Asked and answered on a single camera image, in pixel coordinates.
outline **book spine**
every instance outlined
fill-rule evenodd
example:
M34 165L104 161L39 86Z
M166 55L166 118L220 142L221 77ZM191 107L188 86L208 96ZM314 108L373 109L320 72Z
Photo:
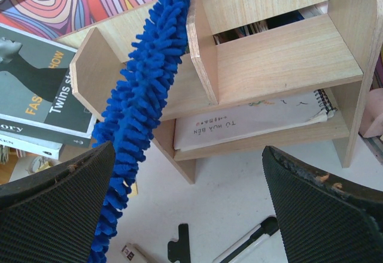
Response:
M5 119L0 119L0 130L83 148L88 148L90 144L90 138L65 134L62 132L57 132L54 130L40 128L19 122L13 122Z
M52 149L46 146L40 146L35 143L27 142L21 139L0 134L0 144L25 152L31 152L37 155L45 156L52 159L59 159L61 149Z

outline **blue bristle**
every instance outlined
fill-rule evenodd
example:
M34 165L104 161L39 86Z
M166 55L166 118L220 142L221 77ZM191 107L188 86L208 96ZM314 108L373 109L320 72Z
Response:
M149 11L144 33L132 43L136 48L111 91L105 118L95 126L96 147L112 141L115 164L105 197L88 262L106 262L110 239L117 234L117 219L127 207L130 186L135 183L138 162L160 124L162 108L174 82L177 66L187 45L186 17L190 0L158 0Z

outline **white desk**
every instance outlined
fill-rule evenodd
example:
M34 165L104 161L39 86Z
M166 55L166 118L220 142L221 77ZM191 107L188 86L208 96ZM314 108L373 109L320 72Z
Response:
M332 142L283 148L291 155L359 184L383 191L383 167L361 139L350 168L342 169ZM187 184L152 147L138 173L138 196L129 201L111 240L108 262L127 262L120 251L138 244L157 263L188 223L192 263L211 263L264 218L274 214L262 168L262 151L200 160L195 185ZM281 234L274 234L243 263L287 262Z

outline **swirl pattern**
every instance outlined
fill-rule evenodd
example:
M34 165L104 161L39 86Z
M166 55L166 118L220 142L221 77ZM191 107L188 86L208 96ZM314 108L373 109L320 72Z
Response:
M53 39L150 1L3 0L0 22Z

